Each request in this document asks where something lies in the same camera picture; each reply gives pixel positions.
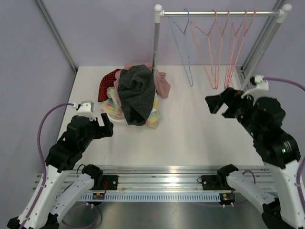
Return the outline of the yellow blue tie-dye skirt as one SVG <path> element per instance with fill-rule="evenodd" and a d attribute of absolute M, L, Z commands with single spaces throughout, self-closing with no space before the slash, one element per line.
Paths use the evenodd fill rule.
<path fill-rule="evenodd" d="M 107 89 L 108 99 L 101 103 L 101 112 L 110 114 L 111 116 L 115 116 L 119 119 L 125 119 L 122 109 L 119 106 L 119 97 L 116 94 L 114 87 L 109 87 Z M 162 116 L 159 111 L 159 100 L 157 97 L 157 93 L 154 96 L 154 103 L 151 113 L 145 123 L 146 126 L 156 129 L 162 119 Z"/>

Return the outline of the pink hanger of tie-dye skirt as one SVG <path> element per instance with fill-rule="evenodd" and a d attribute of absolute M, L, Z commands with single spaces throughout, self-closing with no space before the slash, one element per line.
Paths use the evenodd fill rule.
<path fill-rule="evenodd" d="M 227 11 L 227 13 L 225 14 L 226 21 L 223 26 L 219 22 L 217 11 L 213 9 L 212 12 L 214 13 L 214 22 L 208 32 L 208 44 L 209 44 L 209 54 L 211 61 L 211 75 L 213 77 L 213 83 L 211 84 L 211 87 L 212 89 L 215 90 L 218 89 L 219 86 L 219 75 L 220 75 L 220 65 L 222 60 L 224 34 L 229 21 L 230 12 Z M 212 51 L 212 46 L 210 45 L 210 41 L 211 41 L 210 37 L 213 31 L 215 31 L 214 51 Z"/>

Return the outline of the red polka dot skirt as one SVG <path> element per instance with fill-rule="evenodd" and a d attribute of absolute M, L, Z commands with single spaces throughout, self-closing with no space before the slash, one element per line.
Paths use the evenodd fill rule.
<path fill-rule="evenodd" d="M 119 71 L 120 69 L 115 69 L 114 71 L 108 73 L 102 78 L 99 86 L 98 99 L 97 99 L 99 103 L 104 102 L 108 99 L 107 89 L 109 87 L 114 87 L 114 82 L 116 80 L 115 75 Z"/>

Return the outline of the dark grey dotted skirt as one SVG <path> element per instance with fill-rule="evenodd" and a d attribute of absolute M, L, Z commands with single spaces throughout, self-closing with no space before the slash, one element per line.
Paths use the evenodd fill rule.
<path fill-rule="evenodd" d="M 124 118 L 128 125 L 145 125 L 153 109 L 154 75 L 145 65 L 123 69 L 117 87 Z"/>

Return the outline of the pink pleated skirt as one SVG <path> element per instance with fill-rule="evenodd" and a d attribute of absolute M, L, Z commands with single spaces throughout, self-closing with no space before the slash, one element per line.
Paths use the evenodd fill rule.
<path fill-rule="evenodd" d="M 129 62 L 124 66 L 123 69 L 124 70 L 129 70 L 132 66 L 136 66 L 136 65 L 141 65 L 141 64 L 137 64 L 135 62 Z M 150 71 L 152 71 L 152 63 L 146 62 L 143 65 L 145 65 L 146 67 L 148 67 L 148 69 Z M 117 90 L 117 87 L 118 87 L 121 71 L 122 70 L 119 70 L 114 76 L 115 81 L 114 81 L 113 84 L 114 84 L 114 87 L 116 88 L 116 90 Z M 169 96 L 169 92 L 170 92 L 170 88 L 171 88 L 171 85 L 167 82 L 165 77 L 166 77 L 166 73 L 159 72 L 158 70 L 156 70 L 156 77 L 155 77 L 155 80 L 154 80 L 155 81 L 156 92 L 163 99 L 165 99 Z"/>

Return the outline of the blue wire hanger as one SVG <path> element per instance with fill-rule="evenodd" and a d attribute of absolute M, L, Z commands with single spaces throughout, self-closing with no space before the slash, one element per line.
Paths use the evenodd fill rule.
<path fill-rule="evenodd" d="M 184 9 L 184 12 L 187 12 L 187 22 L 184 26 L 181 27 L 177 23 L 177 21 L 173 19 L 172 16 L 169 17 L 168 21 L 188 84 L 190 87 L 193 87 L 193 74 L 191 70 L 190 55 L 189 55 L 188 42 L 187 42 L 187 32 L 190 23 L 190 13 L 188 9 Z M 183 43 L 184 43 L 183 48 L 182 45 L 177 40 L 177 35 L 176 35 L 177 32 L 179 32 L 183 36 Z"/>

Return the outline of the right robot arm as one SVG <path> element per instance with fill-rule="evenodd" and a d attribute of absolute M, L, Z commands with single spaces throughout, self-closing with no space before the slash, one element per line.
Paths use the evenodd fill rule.
<path fill-rule="evenodd" d="M 269 229 L 303 229 L 305 187 L 300 172 L 303 164 L 296 140 L 281 128 L 285 111 L 280 103 L 275 98 L 255 98 L 249 91 L 231 87 L 218 95 L 207 96 L 205 101 L 212 114 L 223 104 L 227 105 L 222 116 L 235 118 L 250 135 L 273 178 L 277 196 L 261 190 L 232 164 L 217 170 L 218 187 L 240 192 L 261 213 Z"/>

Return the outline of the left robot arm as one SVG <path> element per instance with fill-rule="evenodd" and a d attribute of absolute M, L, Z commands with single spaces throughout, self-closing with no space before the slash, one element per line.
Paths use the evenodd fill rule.
<path fill-rule="evenodd" d="M 10 229 L 57 229 L 66 213 L 86 191 L 103 185 L 103 171 L 92 164 L 85 166 L 81 175 L 59 198 L 61 184 L 82 158 L 89 144 L 95 139 L 111 137 L 113 123 L 107 114 L 101 115 L 104 125 L 96 118 L 74 116 L 66 131 L 53 145 L 45 160 L 45 172 L 34 195 L 24 211 L 9 220 Z"/>

